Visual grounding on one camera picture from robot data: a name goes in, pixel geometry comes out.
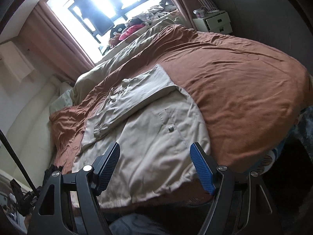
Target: drawer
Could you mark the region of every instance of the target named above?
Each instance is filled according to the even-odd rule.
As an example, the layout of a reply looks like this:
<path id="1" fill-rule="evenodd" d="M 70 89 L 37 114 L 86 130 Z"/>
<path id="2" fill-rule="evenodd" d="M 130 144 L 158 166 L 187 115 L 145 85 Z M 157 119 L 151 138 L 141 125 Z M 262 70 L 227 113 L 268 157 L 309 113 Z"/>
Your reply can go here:
<path id="1" fill-rule="evenodd" d="M 230 23 L 227 23 L 223 26 L 219 26 L 217 28 L 211 29 L 211 33 L 221 33 L 221 34 L 230 34 L 233 32 L 232 26 Z"/>
<path id="2" fill-rule="evenodd" d="M 225 12 L 223 14 L 216 15 L 212 18 L 207 19 L 206 22 L 209 26 L 209 29 L 216 29 L 220 26 L 223 26 L 223 25 L 229 23 L 230 19 L 229 19 L 228 13 Z"/>
<path id="3" fill-rule="evenodd" d="M 206 25 L 206 22 L 205 22 L 205 19 L 202 19 L 202 18 L 194 18 L 193 19 L 193 22 L 196 26 L 196 29 L 199 31 L 199 32 L 209 32 L 209 29 Z"/>

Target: pile of clothes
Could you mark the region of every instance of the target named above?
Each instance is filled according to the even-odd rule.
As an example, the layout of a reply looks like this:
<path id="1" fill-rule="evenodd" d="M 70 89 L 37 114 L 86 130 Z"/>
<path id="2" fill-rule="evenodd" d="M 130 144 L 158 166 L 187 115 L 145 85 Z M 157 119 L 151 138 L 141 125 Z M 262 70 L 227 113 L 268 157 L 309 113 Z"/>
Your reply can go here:
<path id="1" fill-rule="evenodd" d="M 111 30 L 109 45 L 106 52 L 139 29 L 145 26 L 150 26 L 155 20 L 175 10 L 176 6 L 172 0 L 161 0 L 159 5 L 152 6 L 146 12 L 142 12 L 139 15 L 132 17 L 125 23 L 125 25 L 120 24 L 115 26 Z"/>
<path id="2" fill-rule="evenodd" d="M 300 140 L 313 163 L 313 106 L 303 110 L 303 114 L 298 125 L 295 127 L 293 135 Z"/>

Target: bright sky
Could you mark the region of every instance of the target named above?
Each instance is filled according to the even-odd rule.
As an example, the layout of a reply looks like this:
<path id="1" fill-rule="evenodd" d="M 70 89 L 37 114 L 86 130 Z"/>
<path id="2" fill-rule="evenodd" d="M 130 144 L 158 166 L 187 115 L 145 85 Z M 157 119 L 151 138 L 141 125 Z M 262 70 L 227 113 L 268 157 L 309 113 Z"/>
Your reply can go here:
<path id="1" fill-rule="evenodd" d="M 101 11 L 107 17 L 112 18 L 116 15 L 113 6 L 109 2 L 109 0 L 92 0 L 95 2 L 95 4 L 99 7 Z M 122 8 L 126 8 L 133 3 L 135 3 L 138 0 L 121 0 L 123 3 Z M 144 12 L 148 10 L 151 6 L 157 5 L 160 0 L 149 0 L 138 7 L 132 9 L 130 12 L 126 14 L 128 18 L 131 18 L 133 16 L 138 15 L 141 12 Z M 74 11 L 77 15 L 81 16 L 81 12 L 79 8 L 76 6 L 74 7 Z M 56 12 L 58 14 L 59 19 L 63 22 L 63 24 L 66 26 L 66 28 L 70 31 L 70 33 L 74 36 L 74 38 L 78 41 L 78 43 L 82 46 L 82 48 L 85 50 L 85 52 L 90 56 L 90 58 L 93 60 L 93 62 L 98 62 L 102 59 L 102 55 L 100 51 L 98 50 L 99 44 L 98 42 L 90 35 L 90 33 L 78 22 L 76 18 L 73 19 L 73 15 L 70 11 L 66 10 L 59 10 Z M 95 31 L 94 26 L 89 21 L 89 19 L 84 19 L 84 22 L 86 25 L 92 30 Z M 126 23 L 126 21 L 123 18 L 117 19 L 115 22 L 115 25 Z M 110 31 L 107 32 L 104 36 L 97 36 L 98 39 L 101 41 L 102 46 L 106 46 L 108 43 L 108 40 L 110 38 Z"/>

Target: pillow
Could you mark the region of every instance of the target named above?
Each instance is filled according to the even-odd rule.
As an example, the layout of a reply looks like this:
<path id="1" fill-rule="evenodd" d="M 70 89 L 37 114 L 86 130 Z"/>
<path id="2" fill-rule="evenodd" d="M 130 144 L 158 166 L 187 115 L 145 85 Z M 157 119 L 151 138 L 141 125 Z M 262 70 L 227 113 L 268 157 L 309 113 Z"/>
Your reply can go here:
<path id="1" fill-rule="evenodd" d="M 96 65 L 105 62 L 107 60 L 110 60 L 113 58 L 116 54 L 118 54 L 121 50 L 126 48 L 130 43 L 132 43 L 135 39 L 137 39 L 140 35 L 137 35 L 137 33 L 132 34 L 127 39 L 121 41 L 119 44 L 117 44 L 114 48 L 110 49 L 110 51 L 103 57 L 103 59 L 98 62 Z"/>
<path id="2" fill-rule="evenodd" d="M 118 54 L 108 61 L 102 61 L 98 63 L 89 72 L 84 73 L 77 79 L 74 88 L 71 91 L 71 96 L 74 105 L 80 104 L 85 97 L 89 94 L 93 88 L 103 81 L 110 73 L 118 69 L 124 63 L 129 61 L 134 56 L 138 55 L 146 47 L 150 45 L 152 40 L 167 26 L 175 24 L 171 19 L 165 18 L 161 22 L 157 23 L 155 26 L 148 29 L 143 35 L 138 37 L 135 41 L 129 44 L 127 47 L 123 48 Z M 132 34 L 126 40 L 122 41 L 119 45 L 127 41 L 132 36 Z"/>
<path id="3" fill-rule="evenodd" d="M 50 115 L 63 109 L 64 107 L 73 106 L 73 101 L 71 98 L 71 89 L 68 89 L 62 94 L 58 99 L 56 99 L 53 103 L 51 103 L 49 107 Z"/>
<path id="4" fill-rule="evenodd" d="M 67 90 L 71 90 L 71 89 L 72 87 L 70 86 L 68 82 L 62 82 L 60 84 L 60 96 L 64 94 Z"/>

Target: red clothing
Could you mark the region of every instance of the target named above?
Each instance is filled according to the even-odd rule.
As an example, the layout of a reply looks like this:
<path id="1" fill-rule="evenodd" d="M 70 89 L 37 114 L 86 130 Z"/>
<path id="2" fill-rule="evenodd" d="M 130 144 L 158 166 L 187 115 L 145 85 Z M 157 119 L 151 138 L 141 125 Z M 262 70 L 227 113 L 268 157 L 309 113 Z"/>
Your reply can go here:
<path id="1" fill-rule="evenodd" d="M 144 26 L 145 26 L 145 24 L 131 26 L 130 28 L 128 28 L 126 30 L 126 32 L 122 33 L 122 35 L 120 36 L 119 40 L 120 41 L 125 40 L 127 37 L 132 35 L 134 32 L 138 31 L 139 29 L 143 28 Z"/>

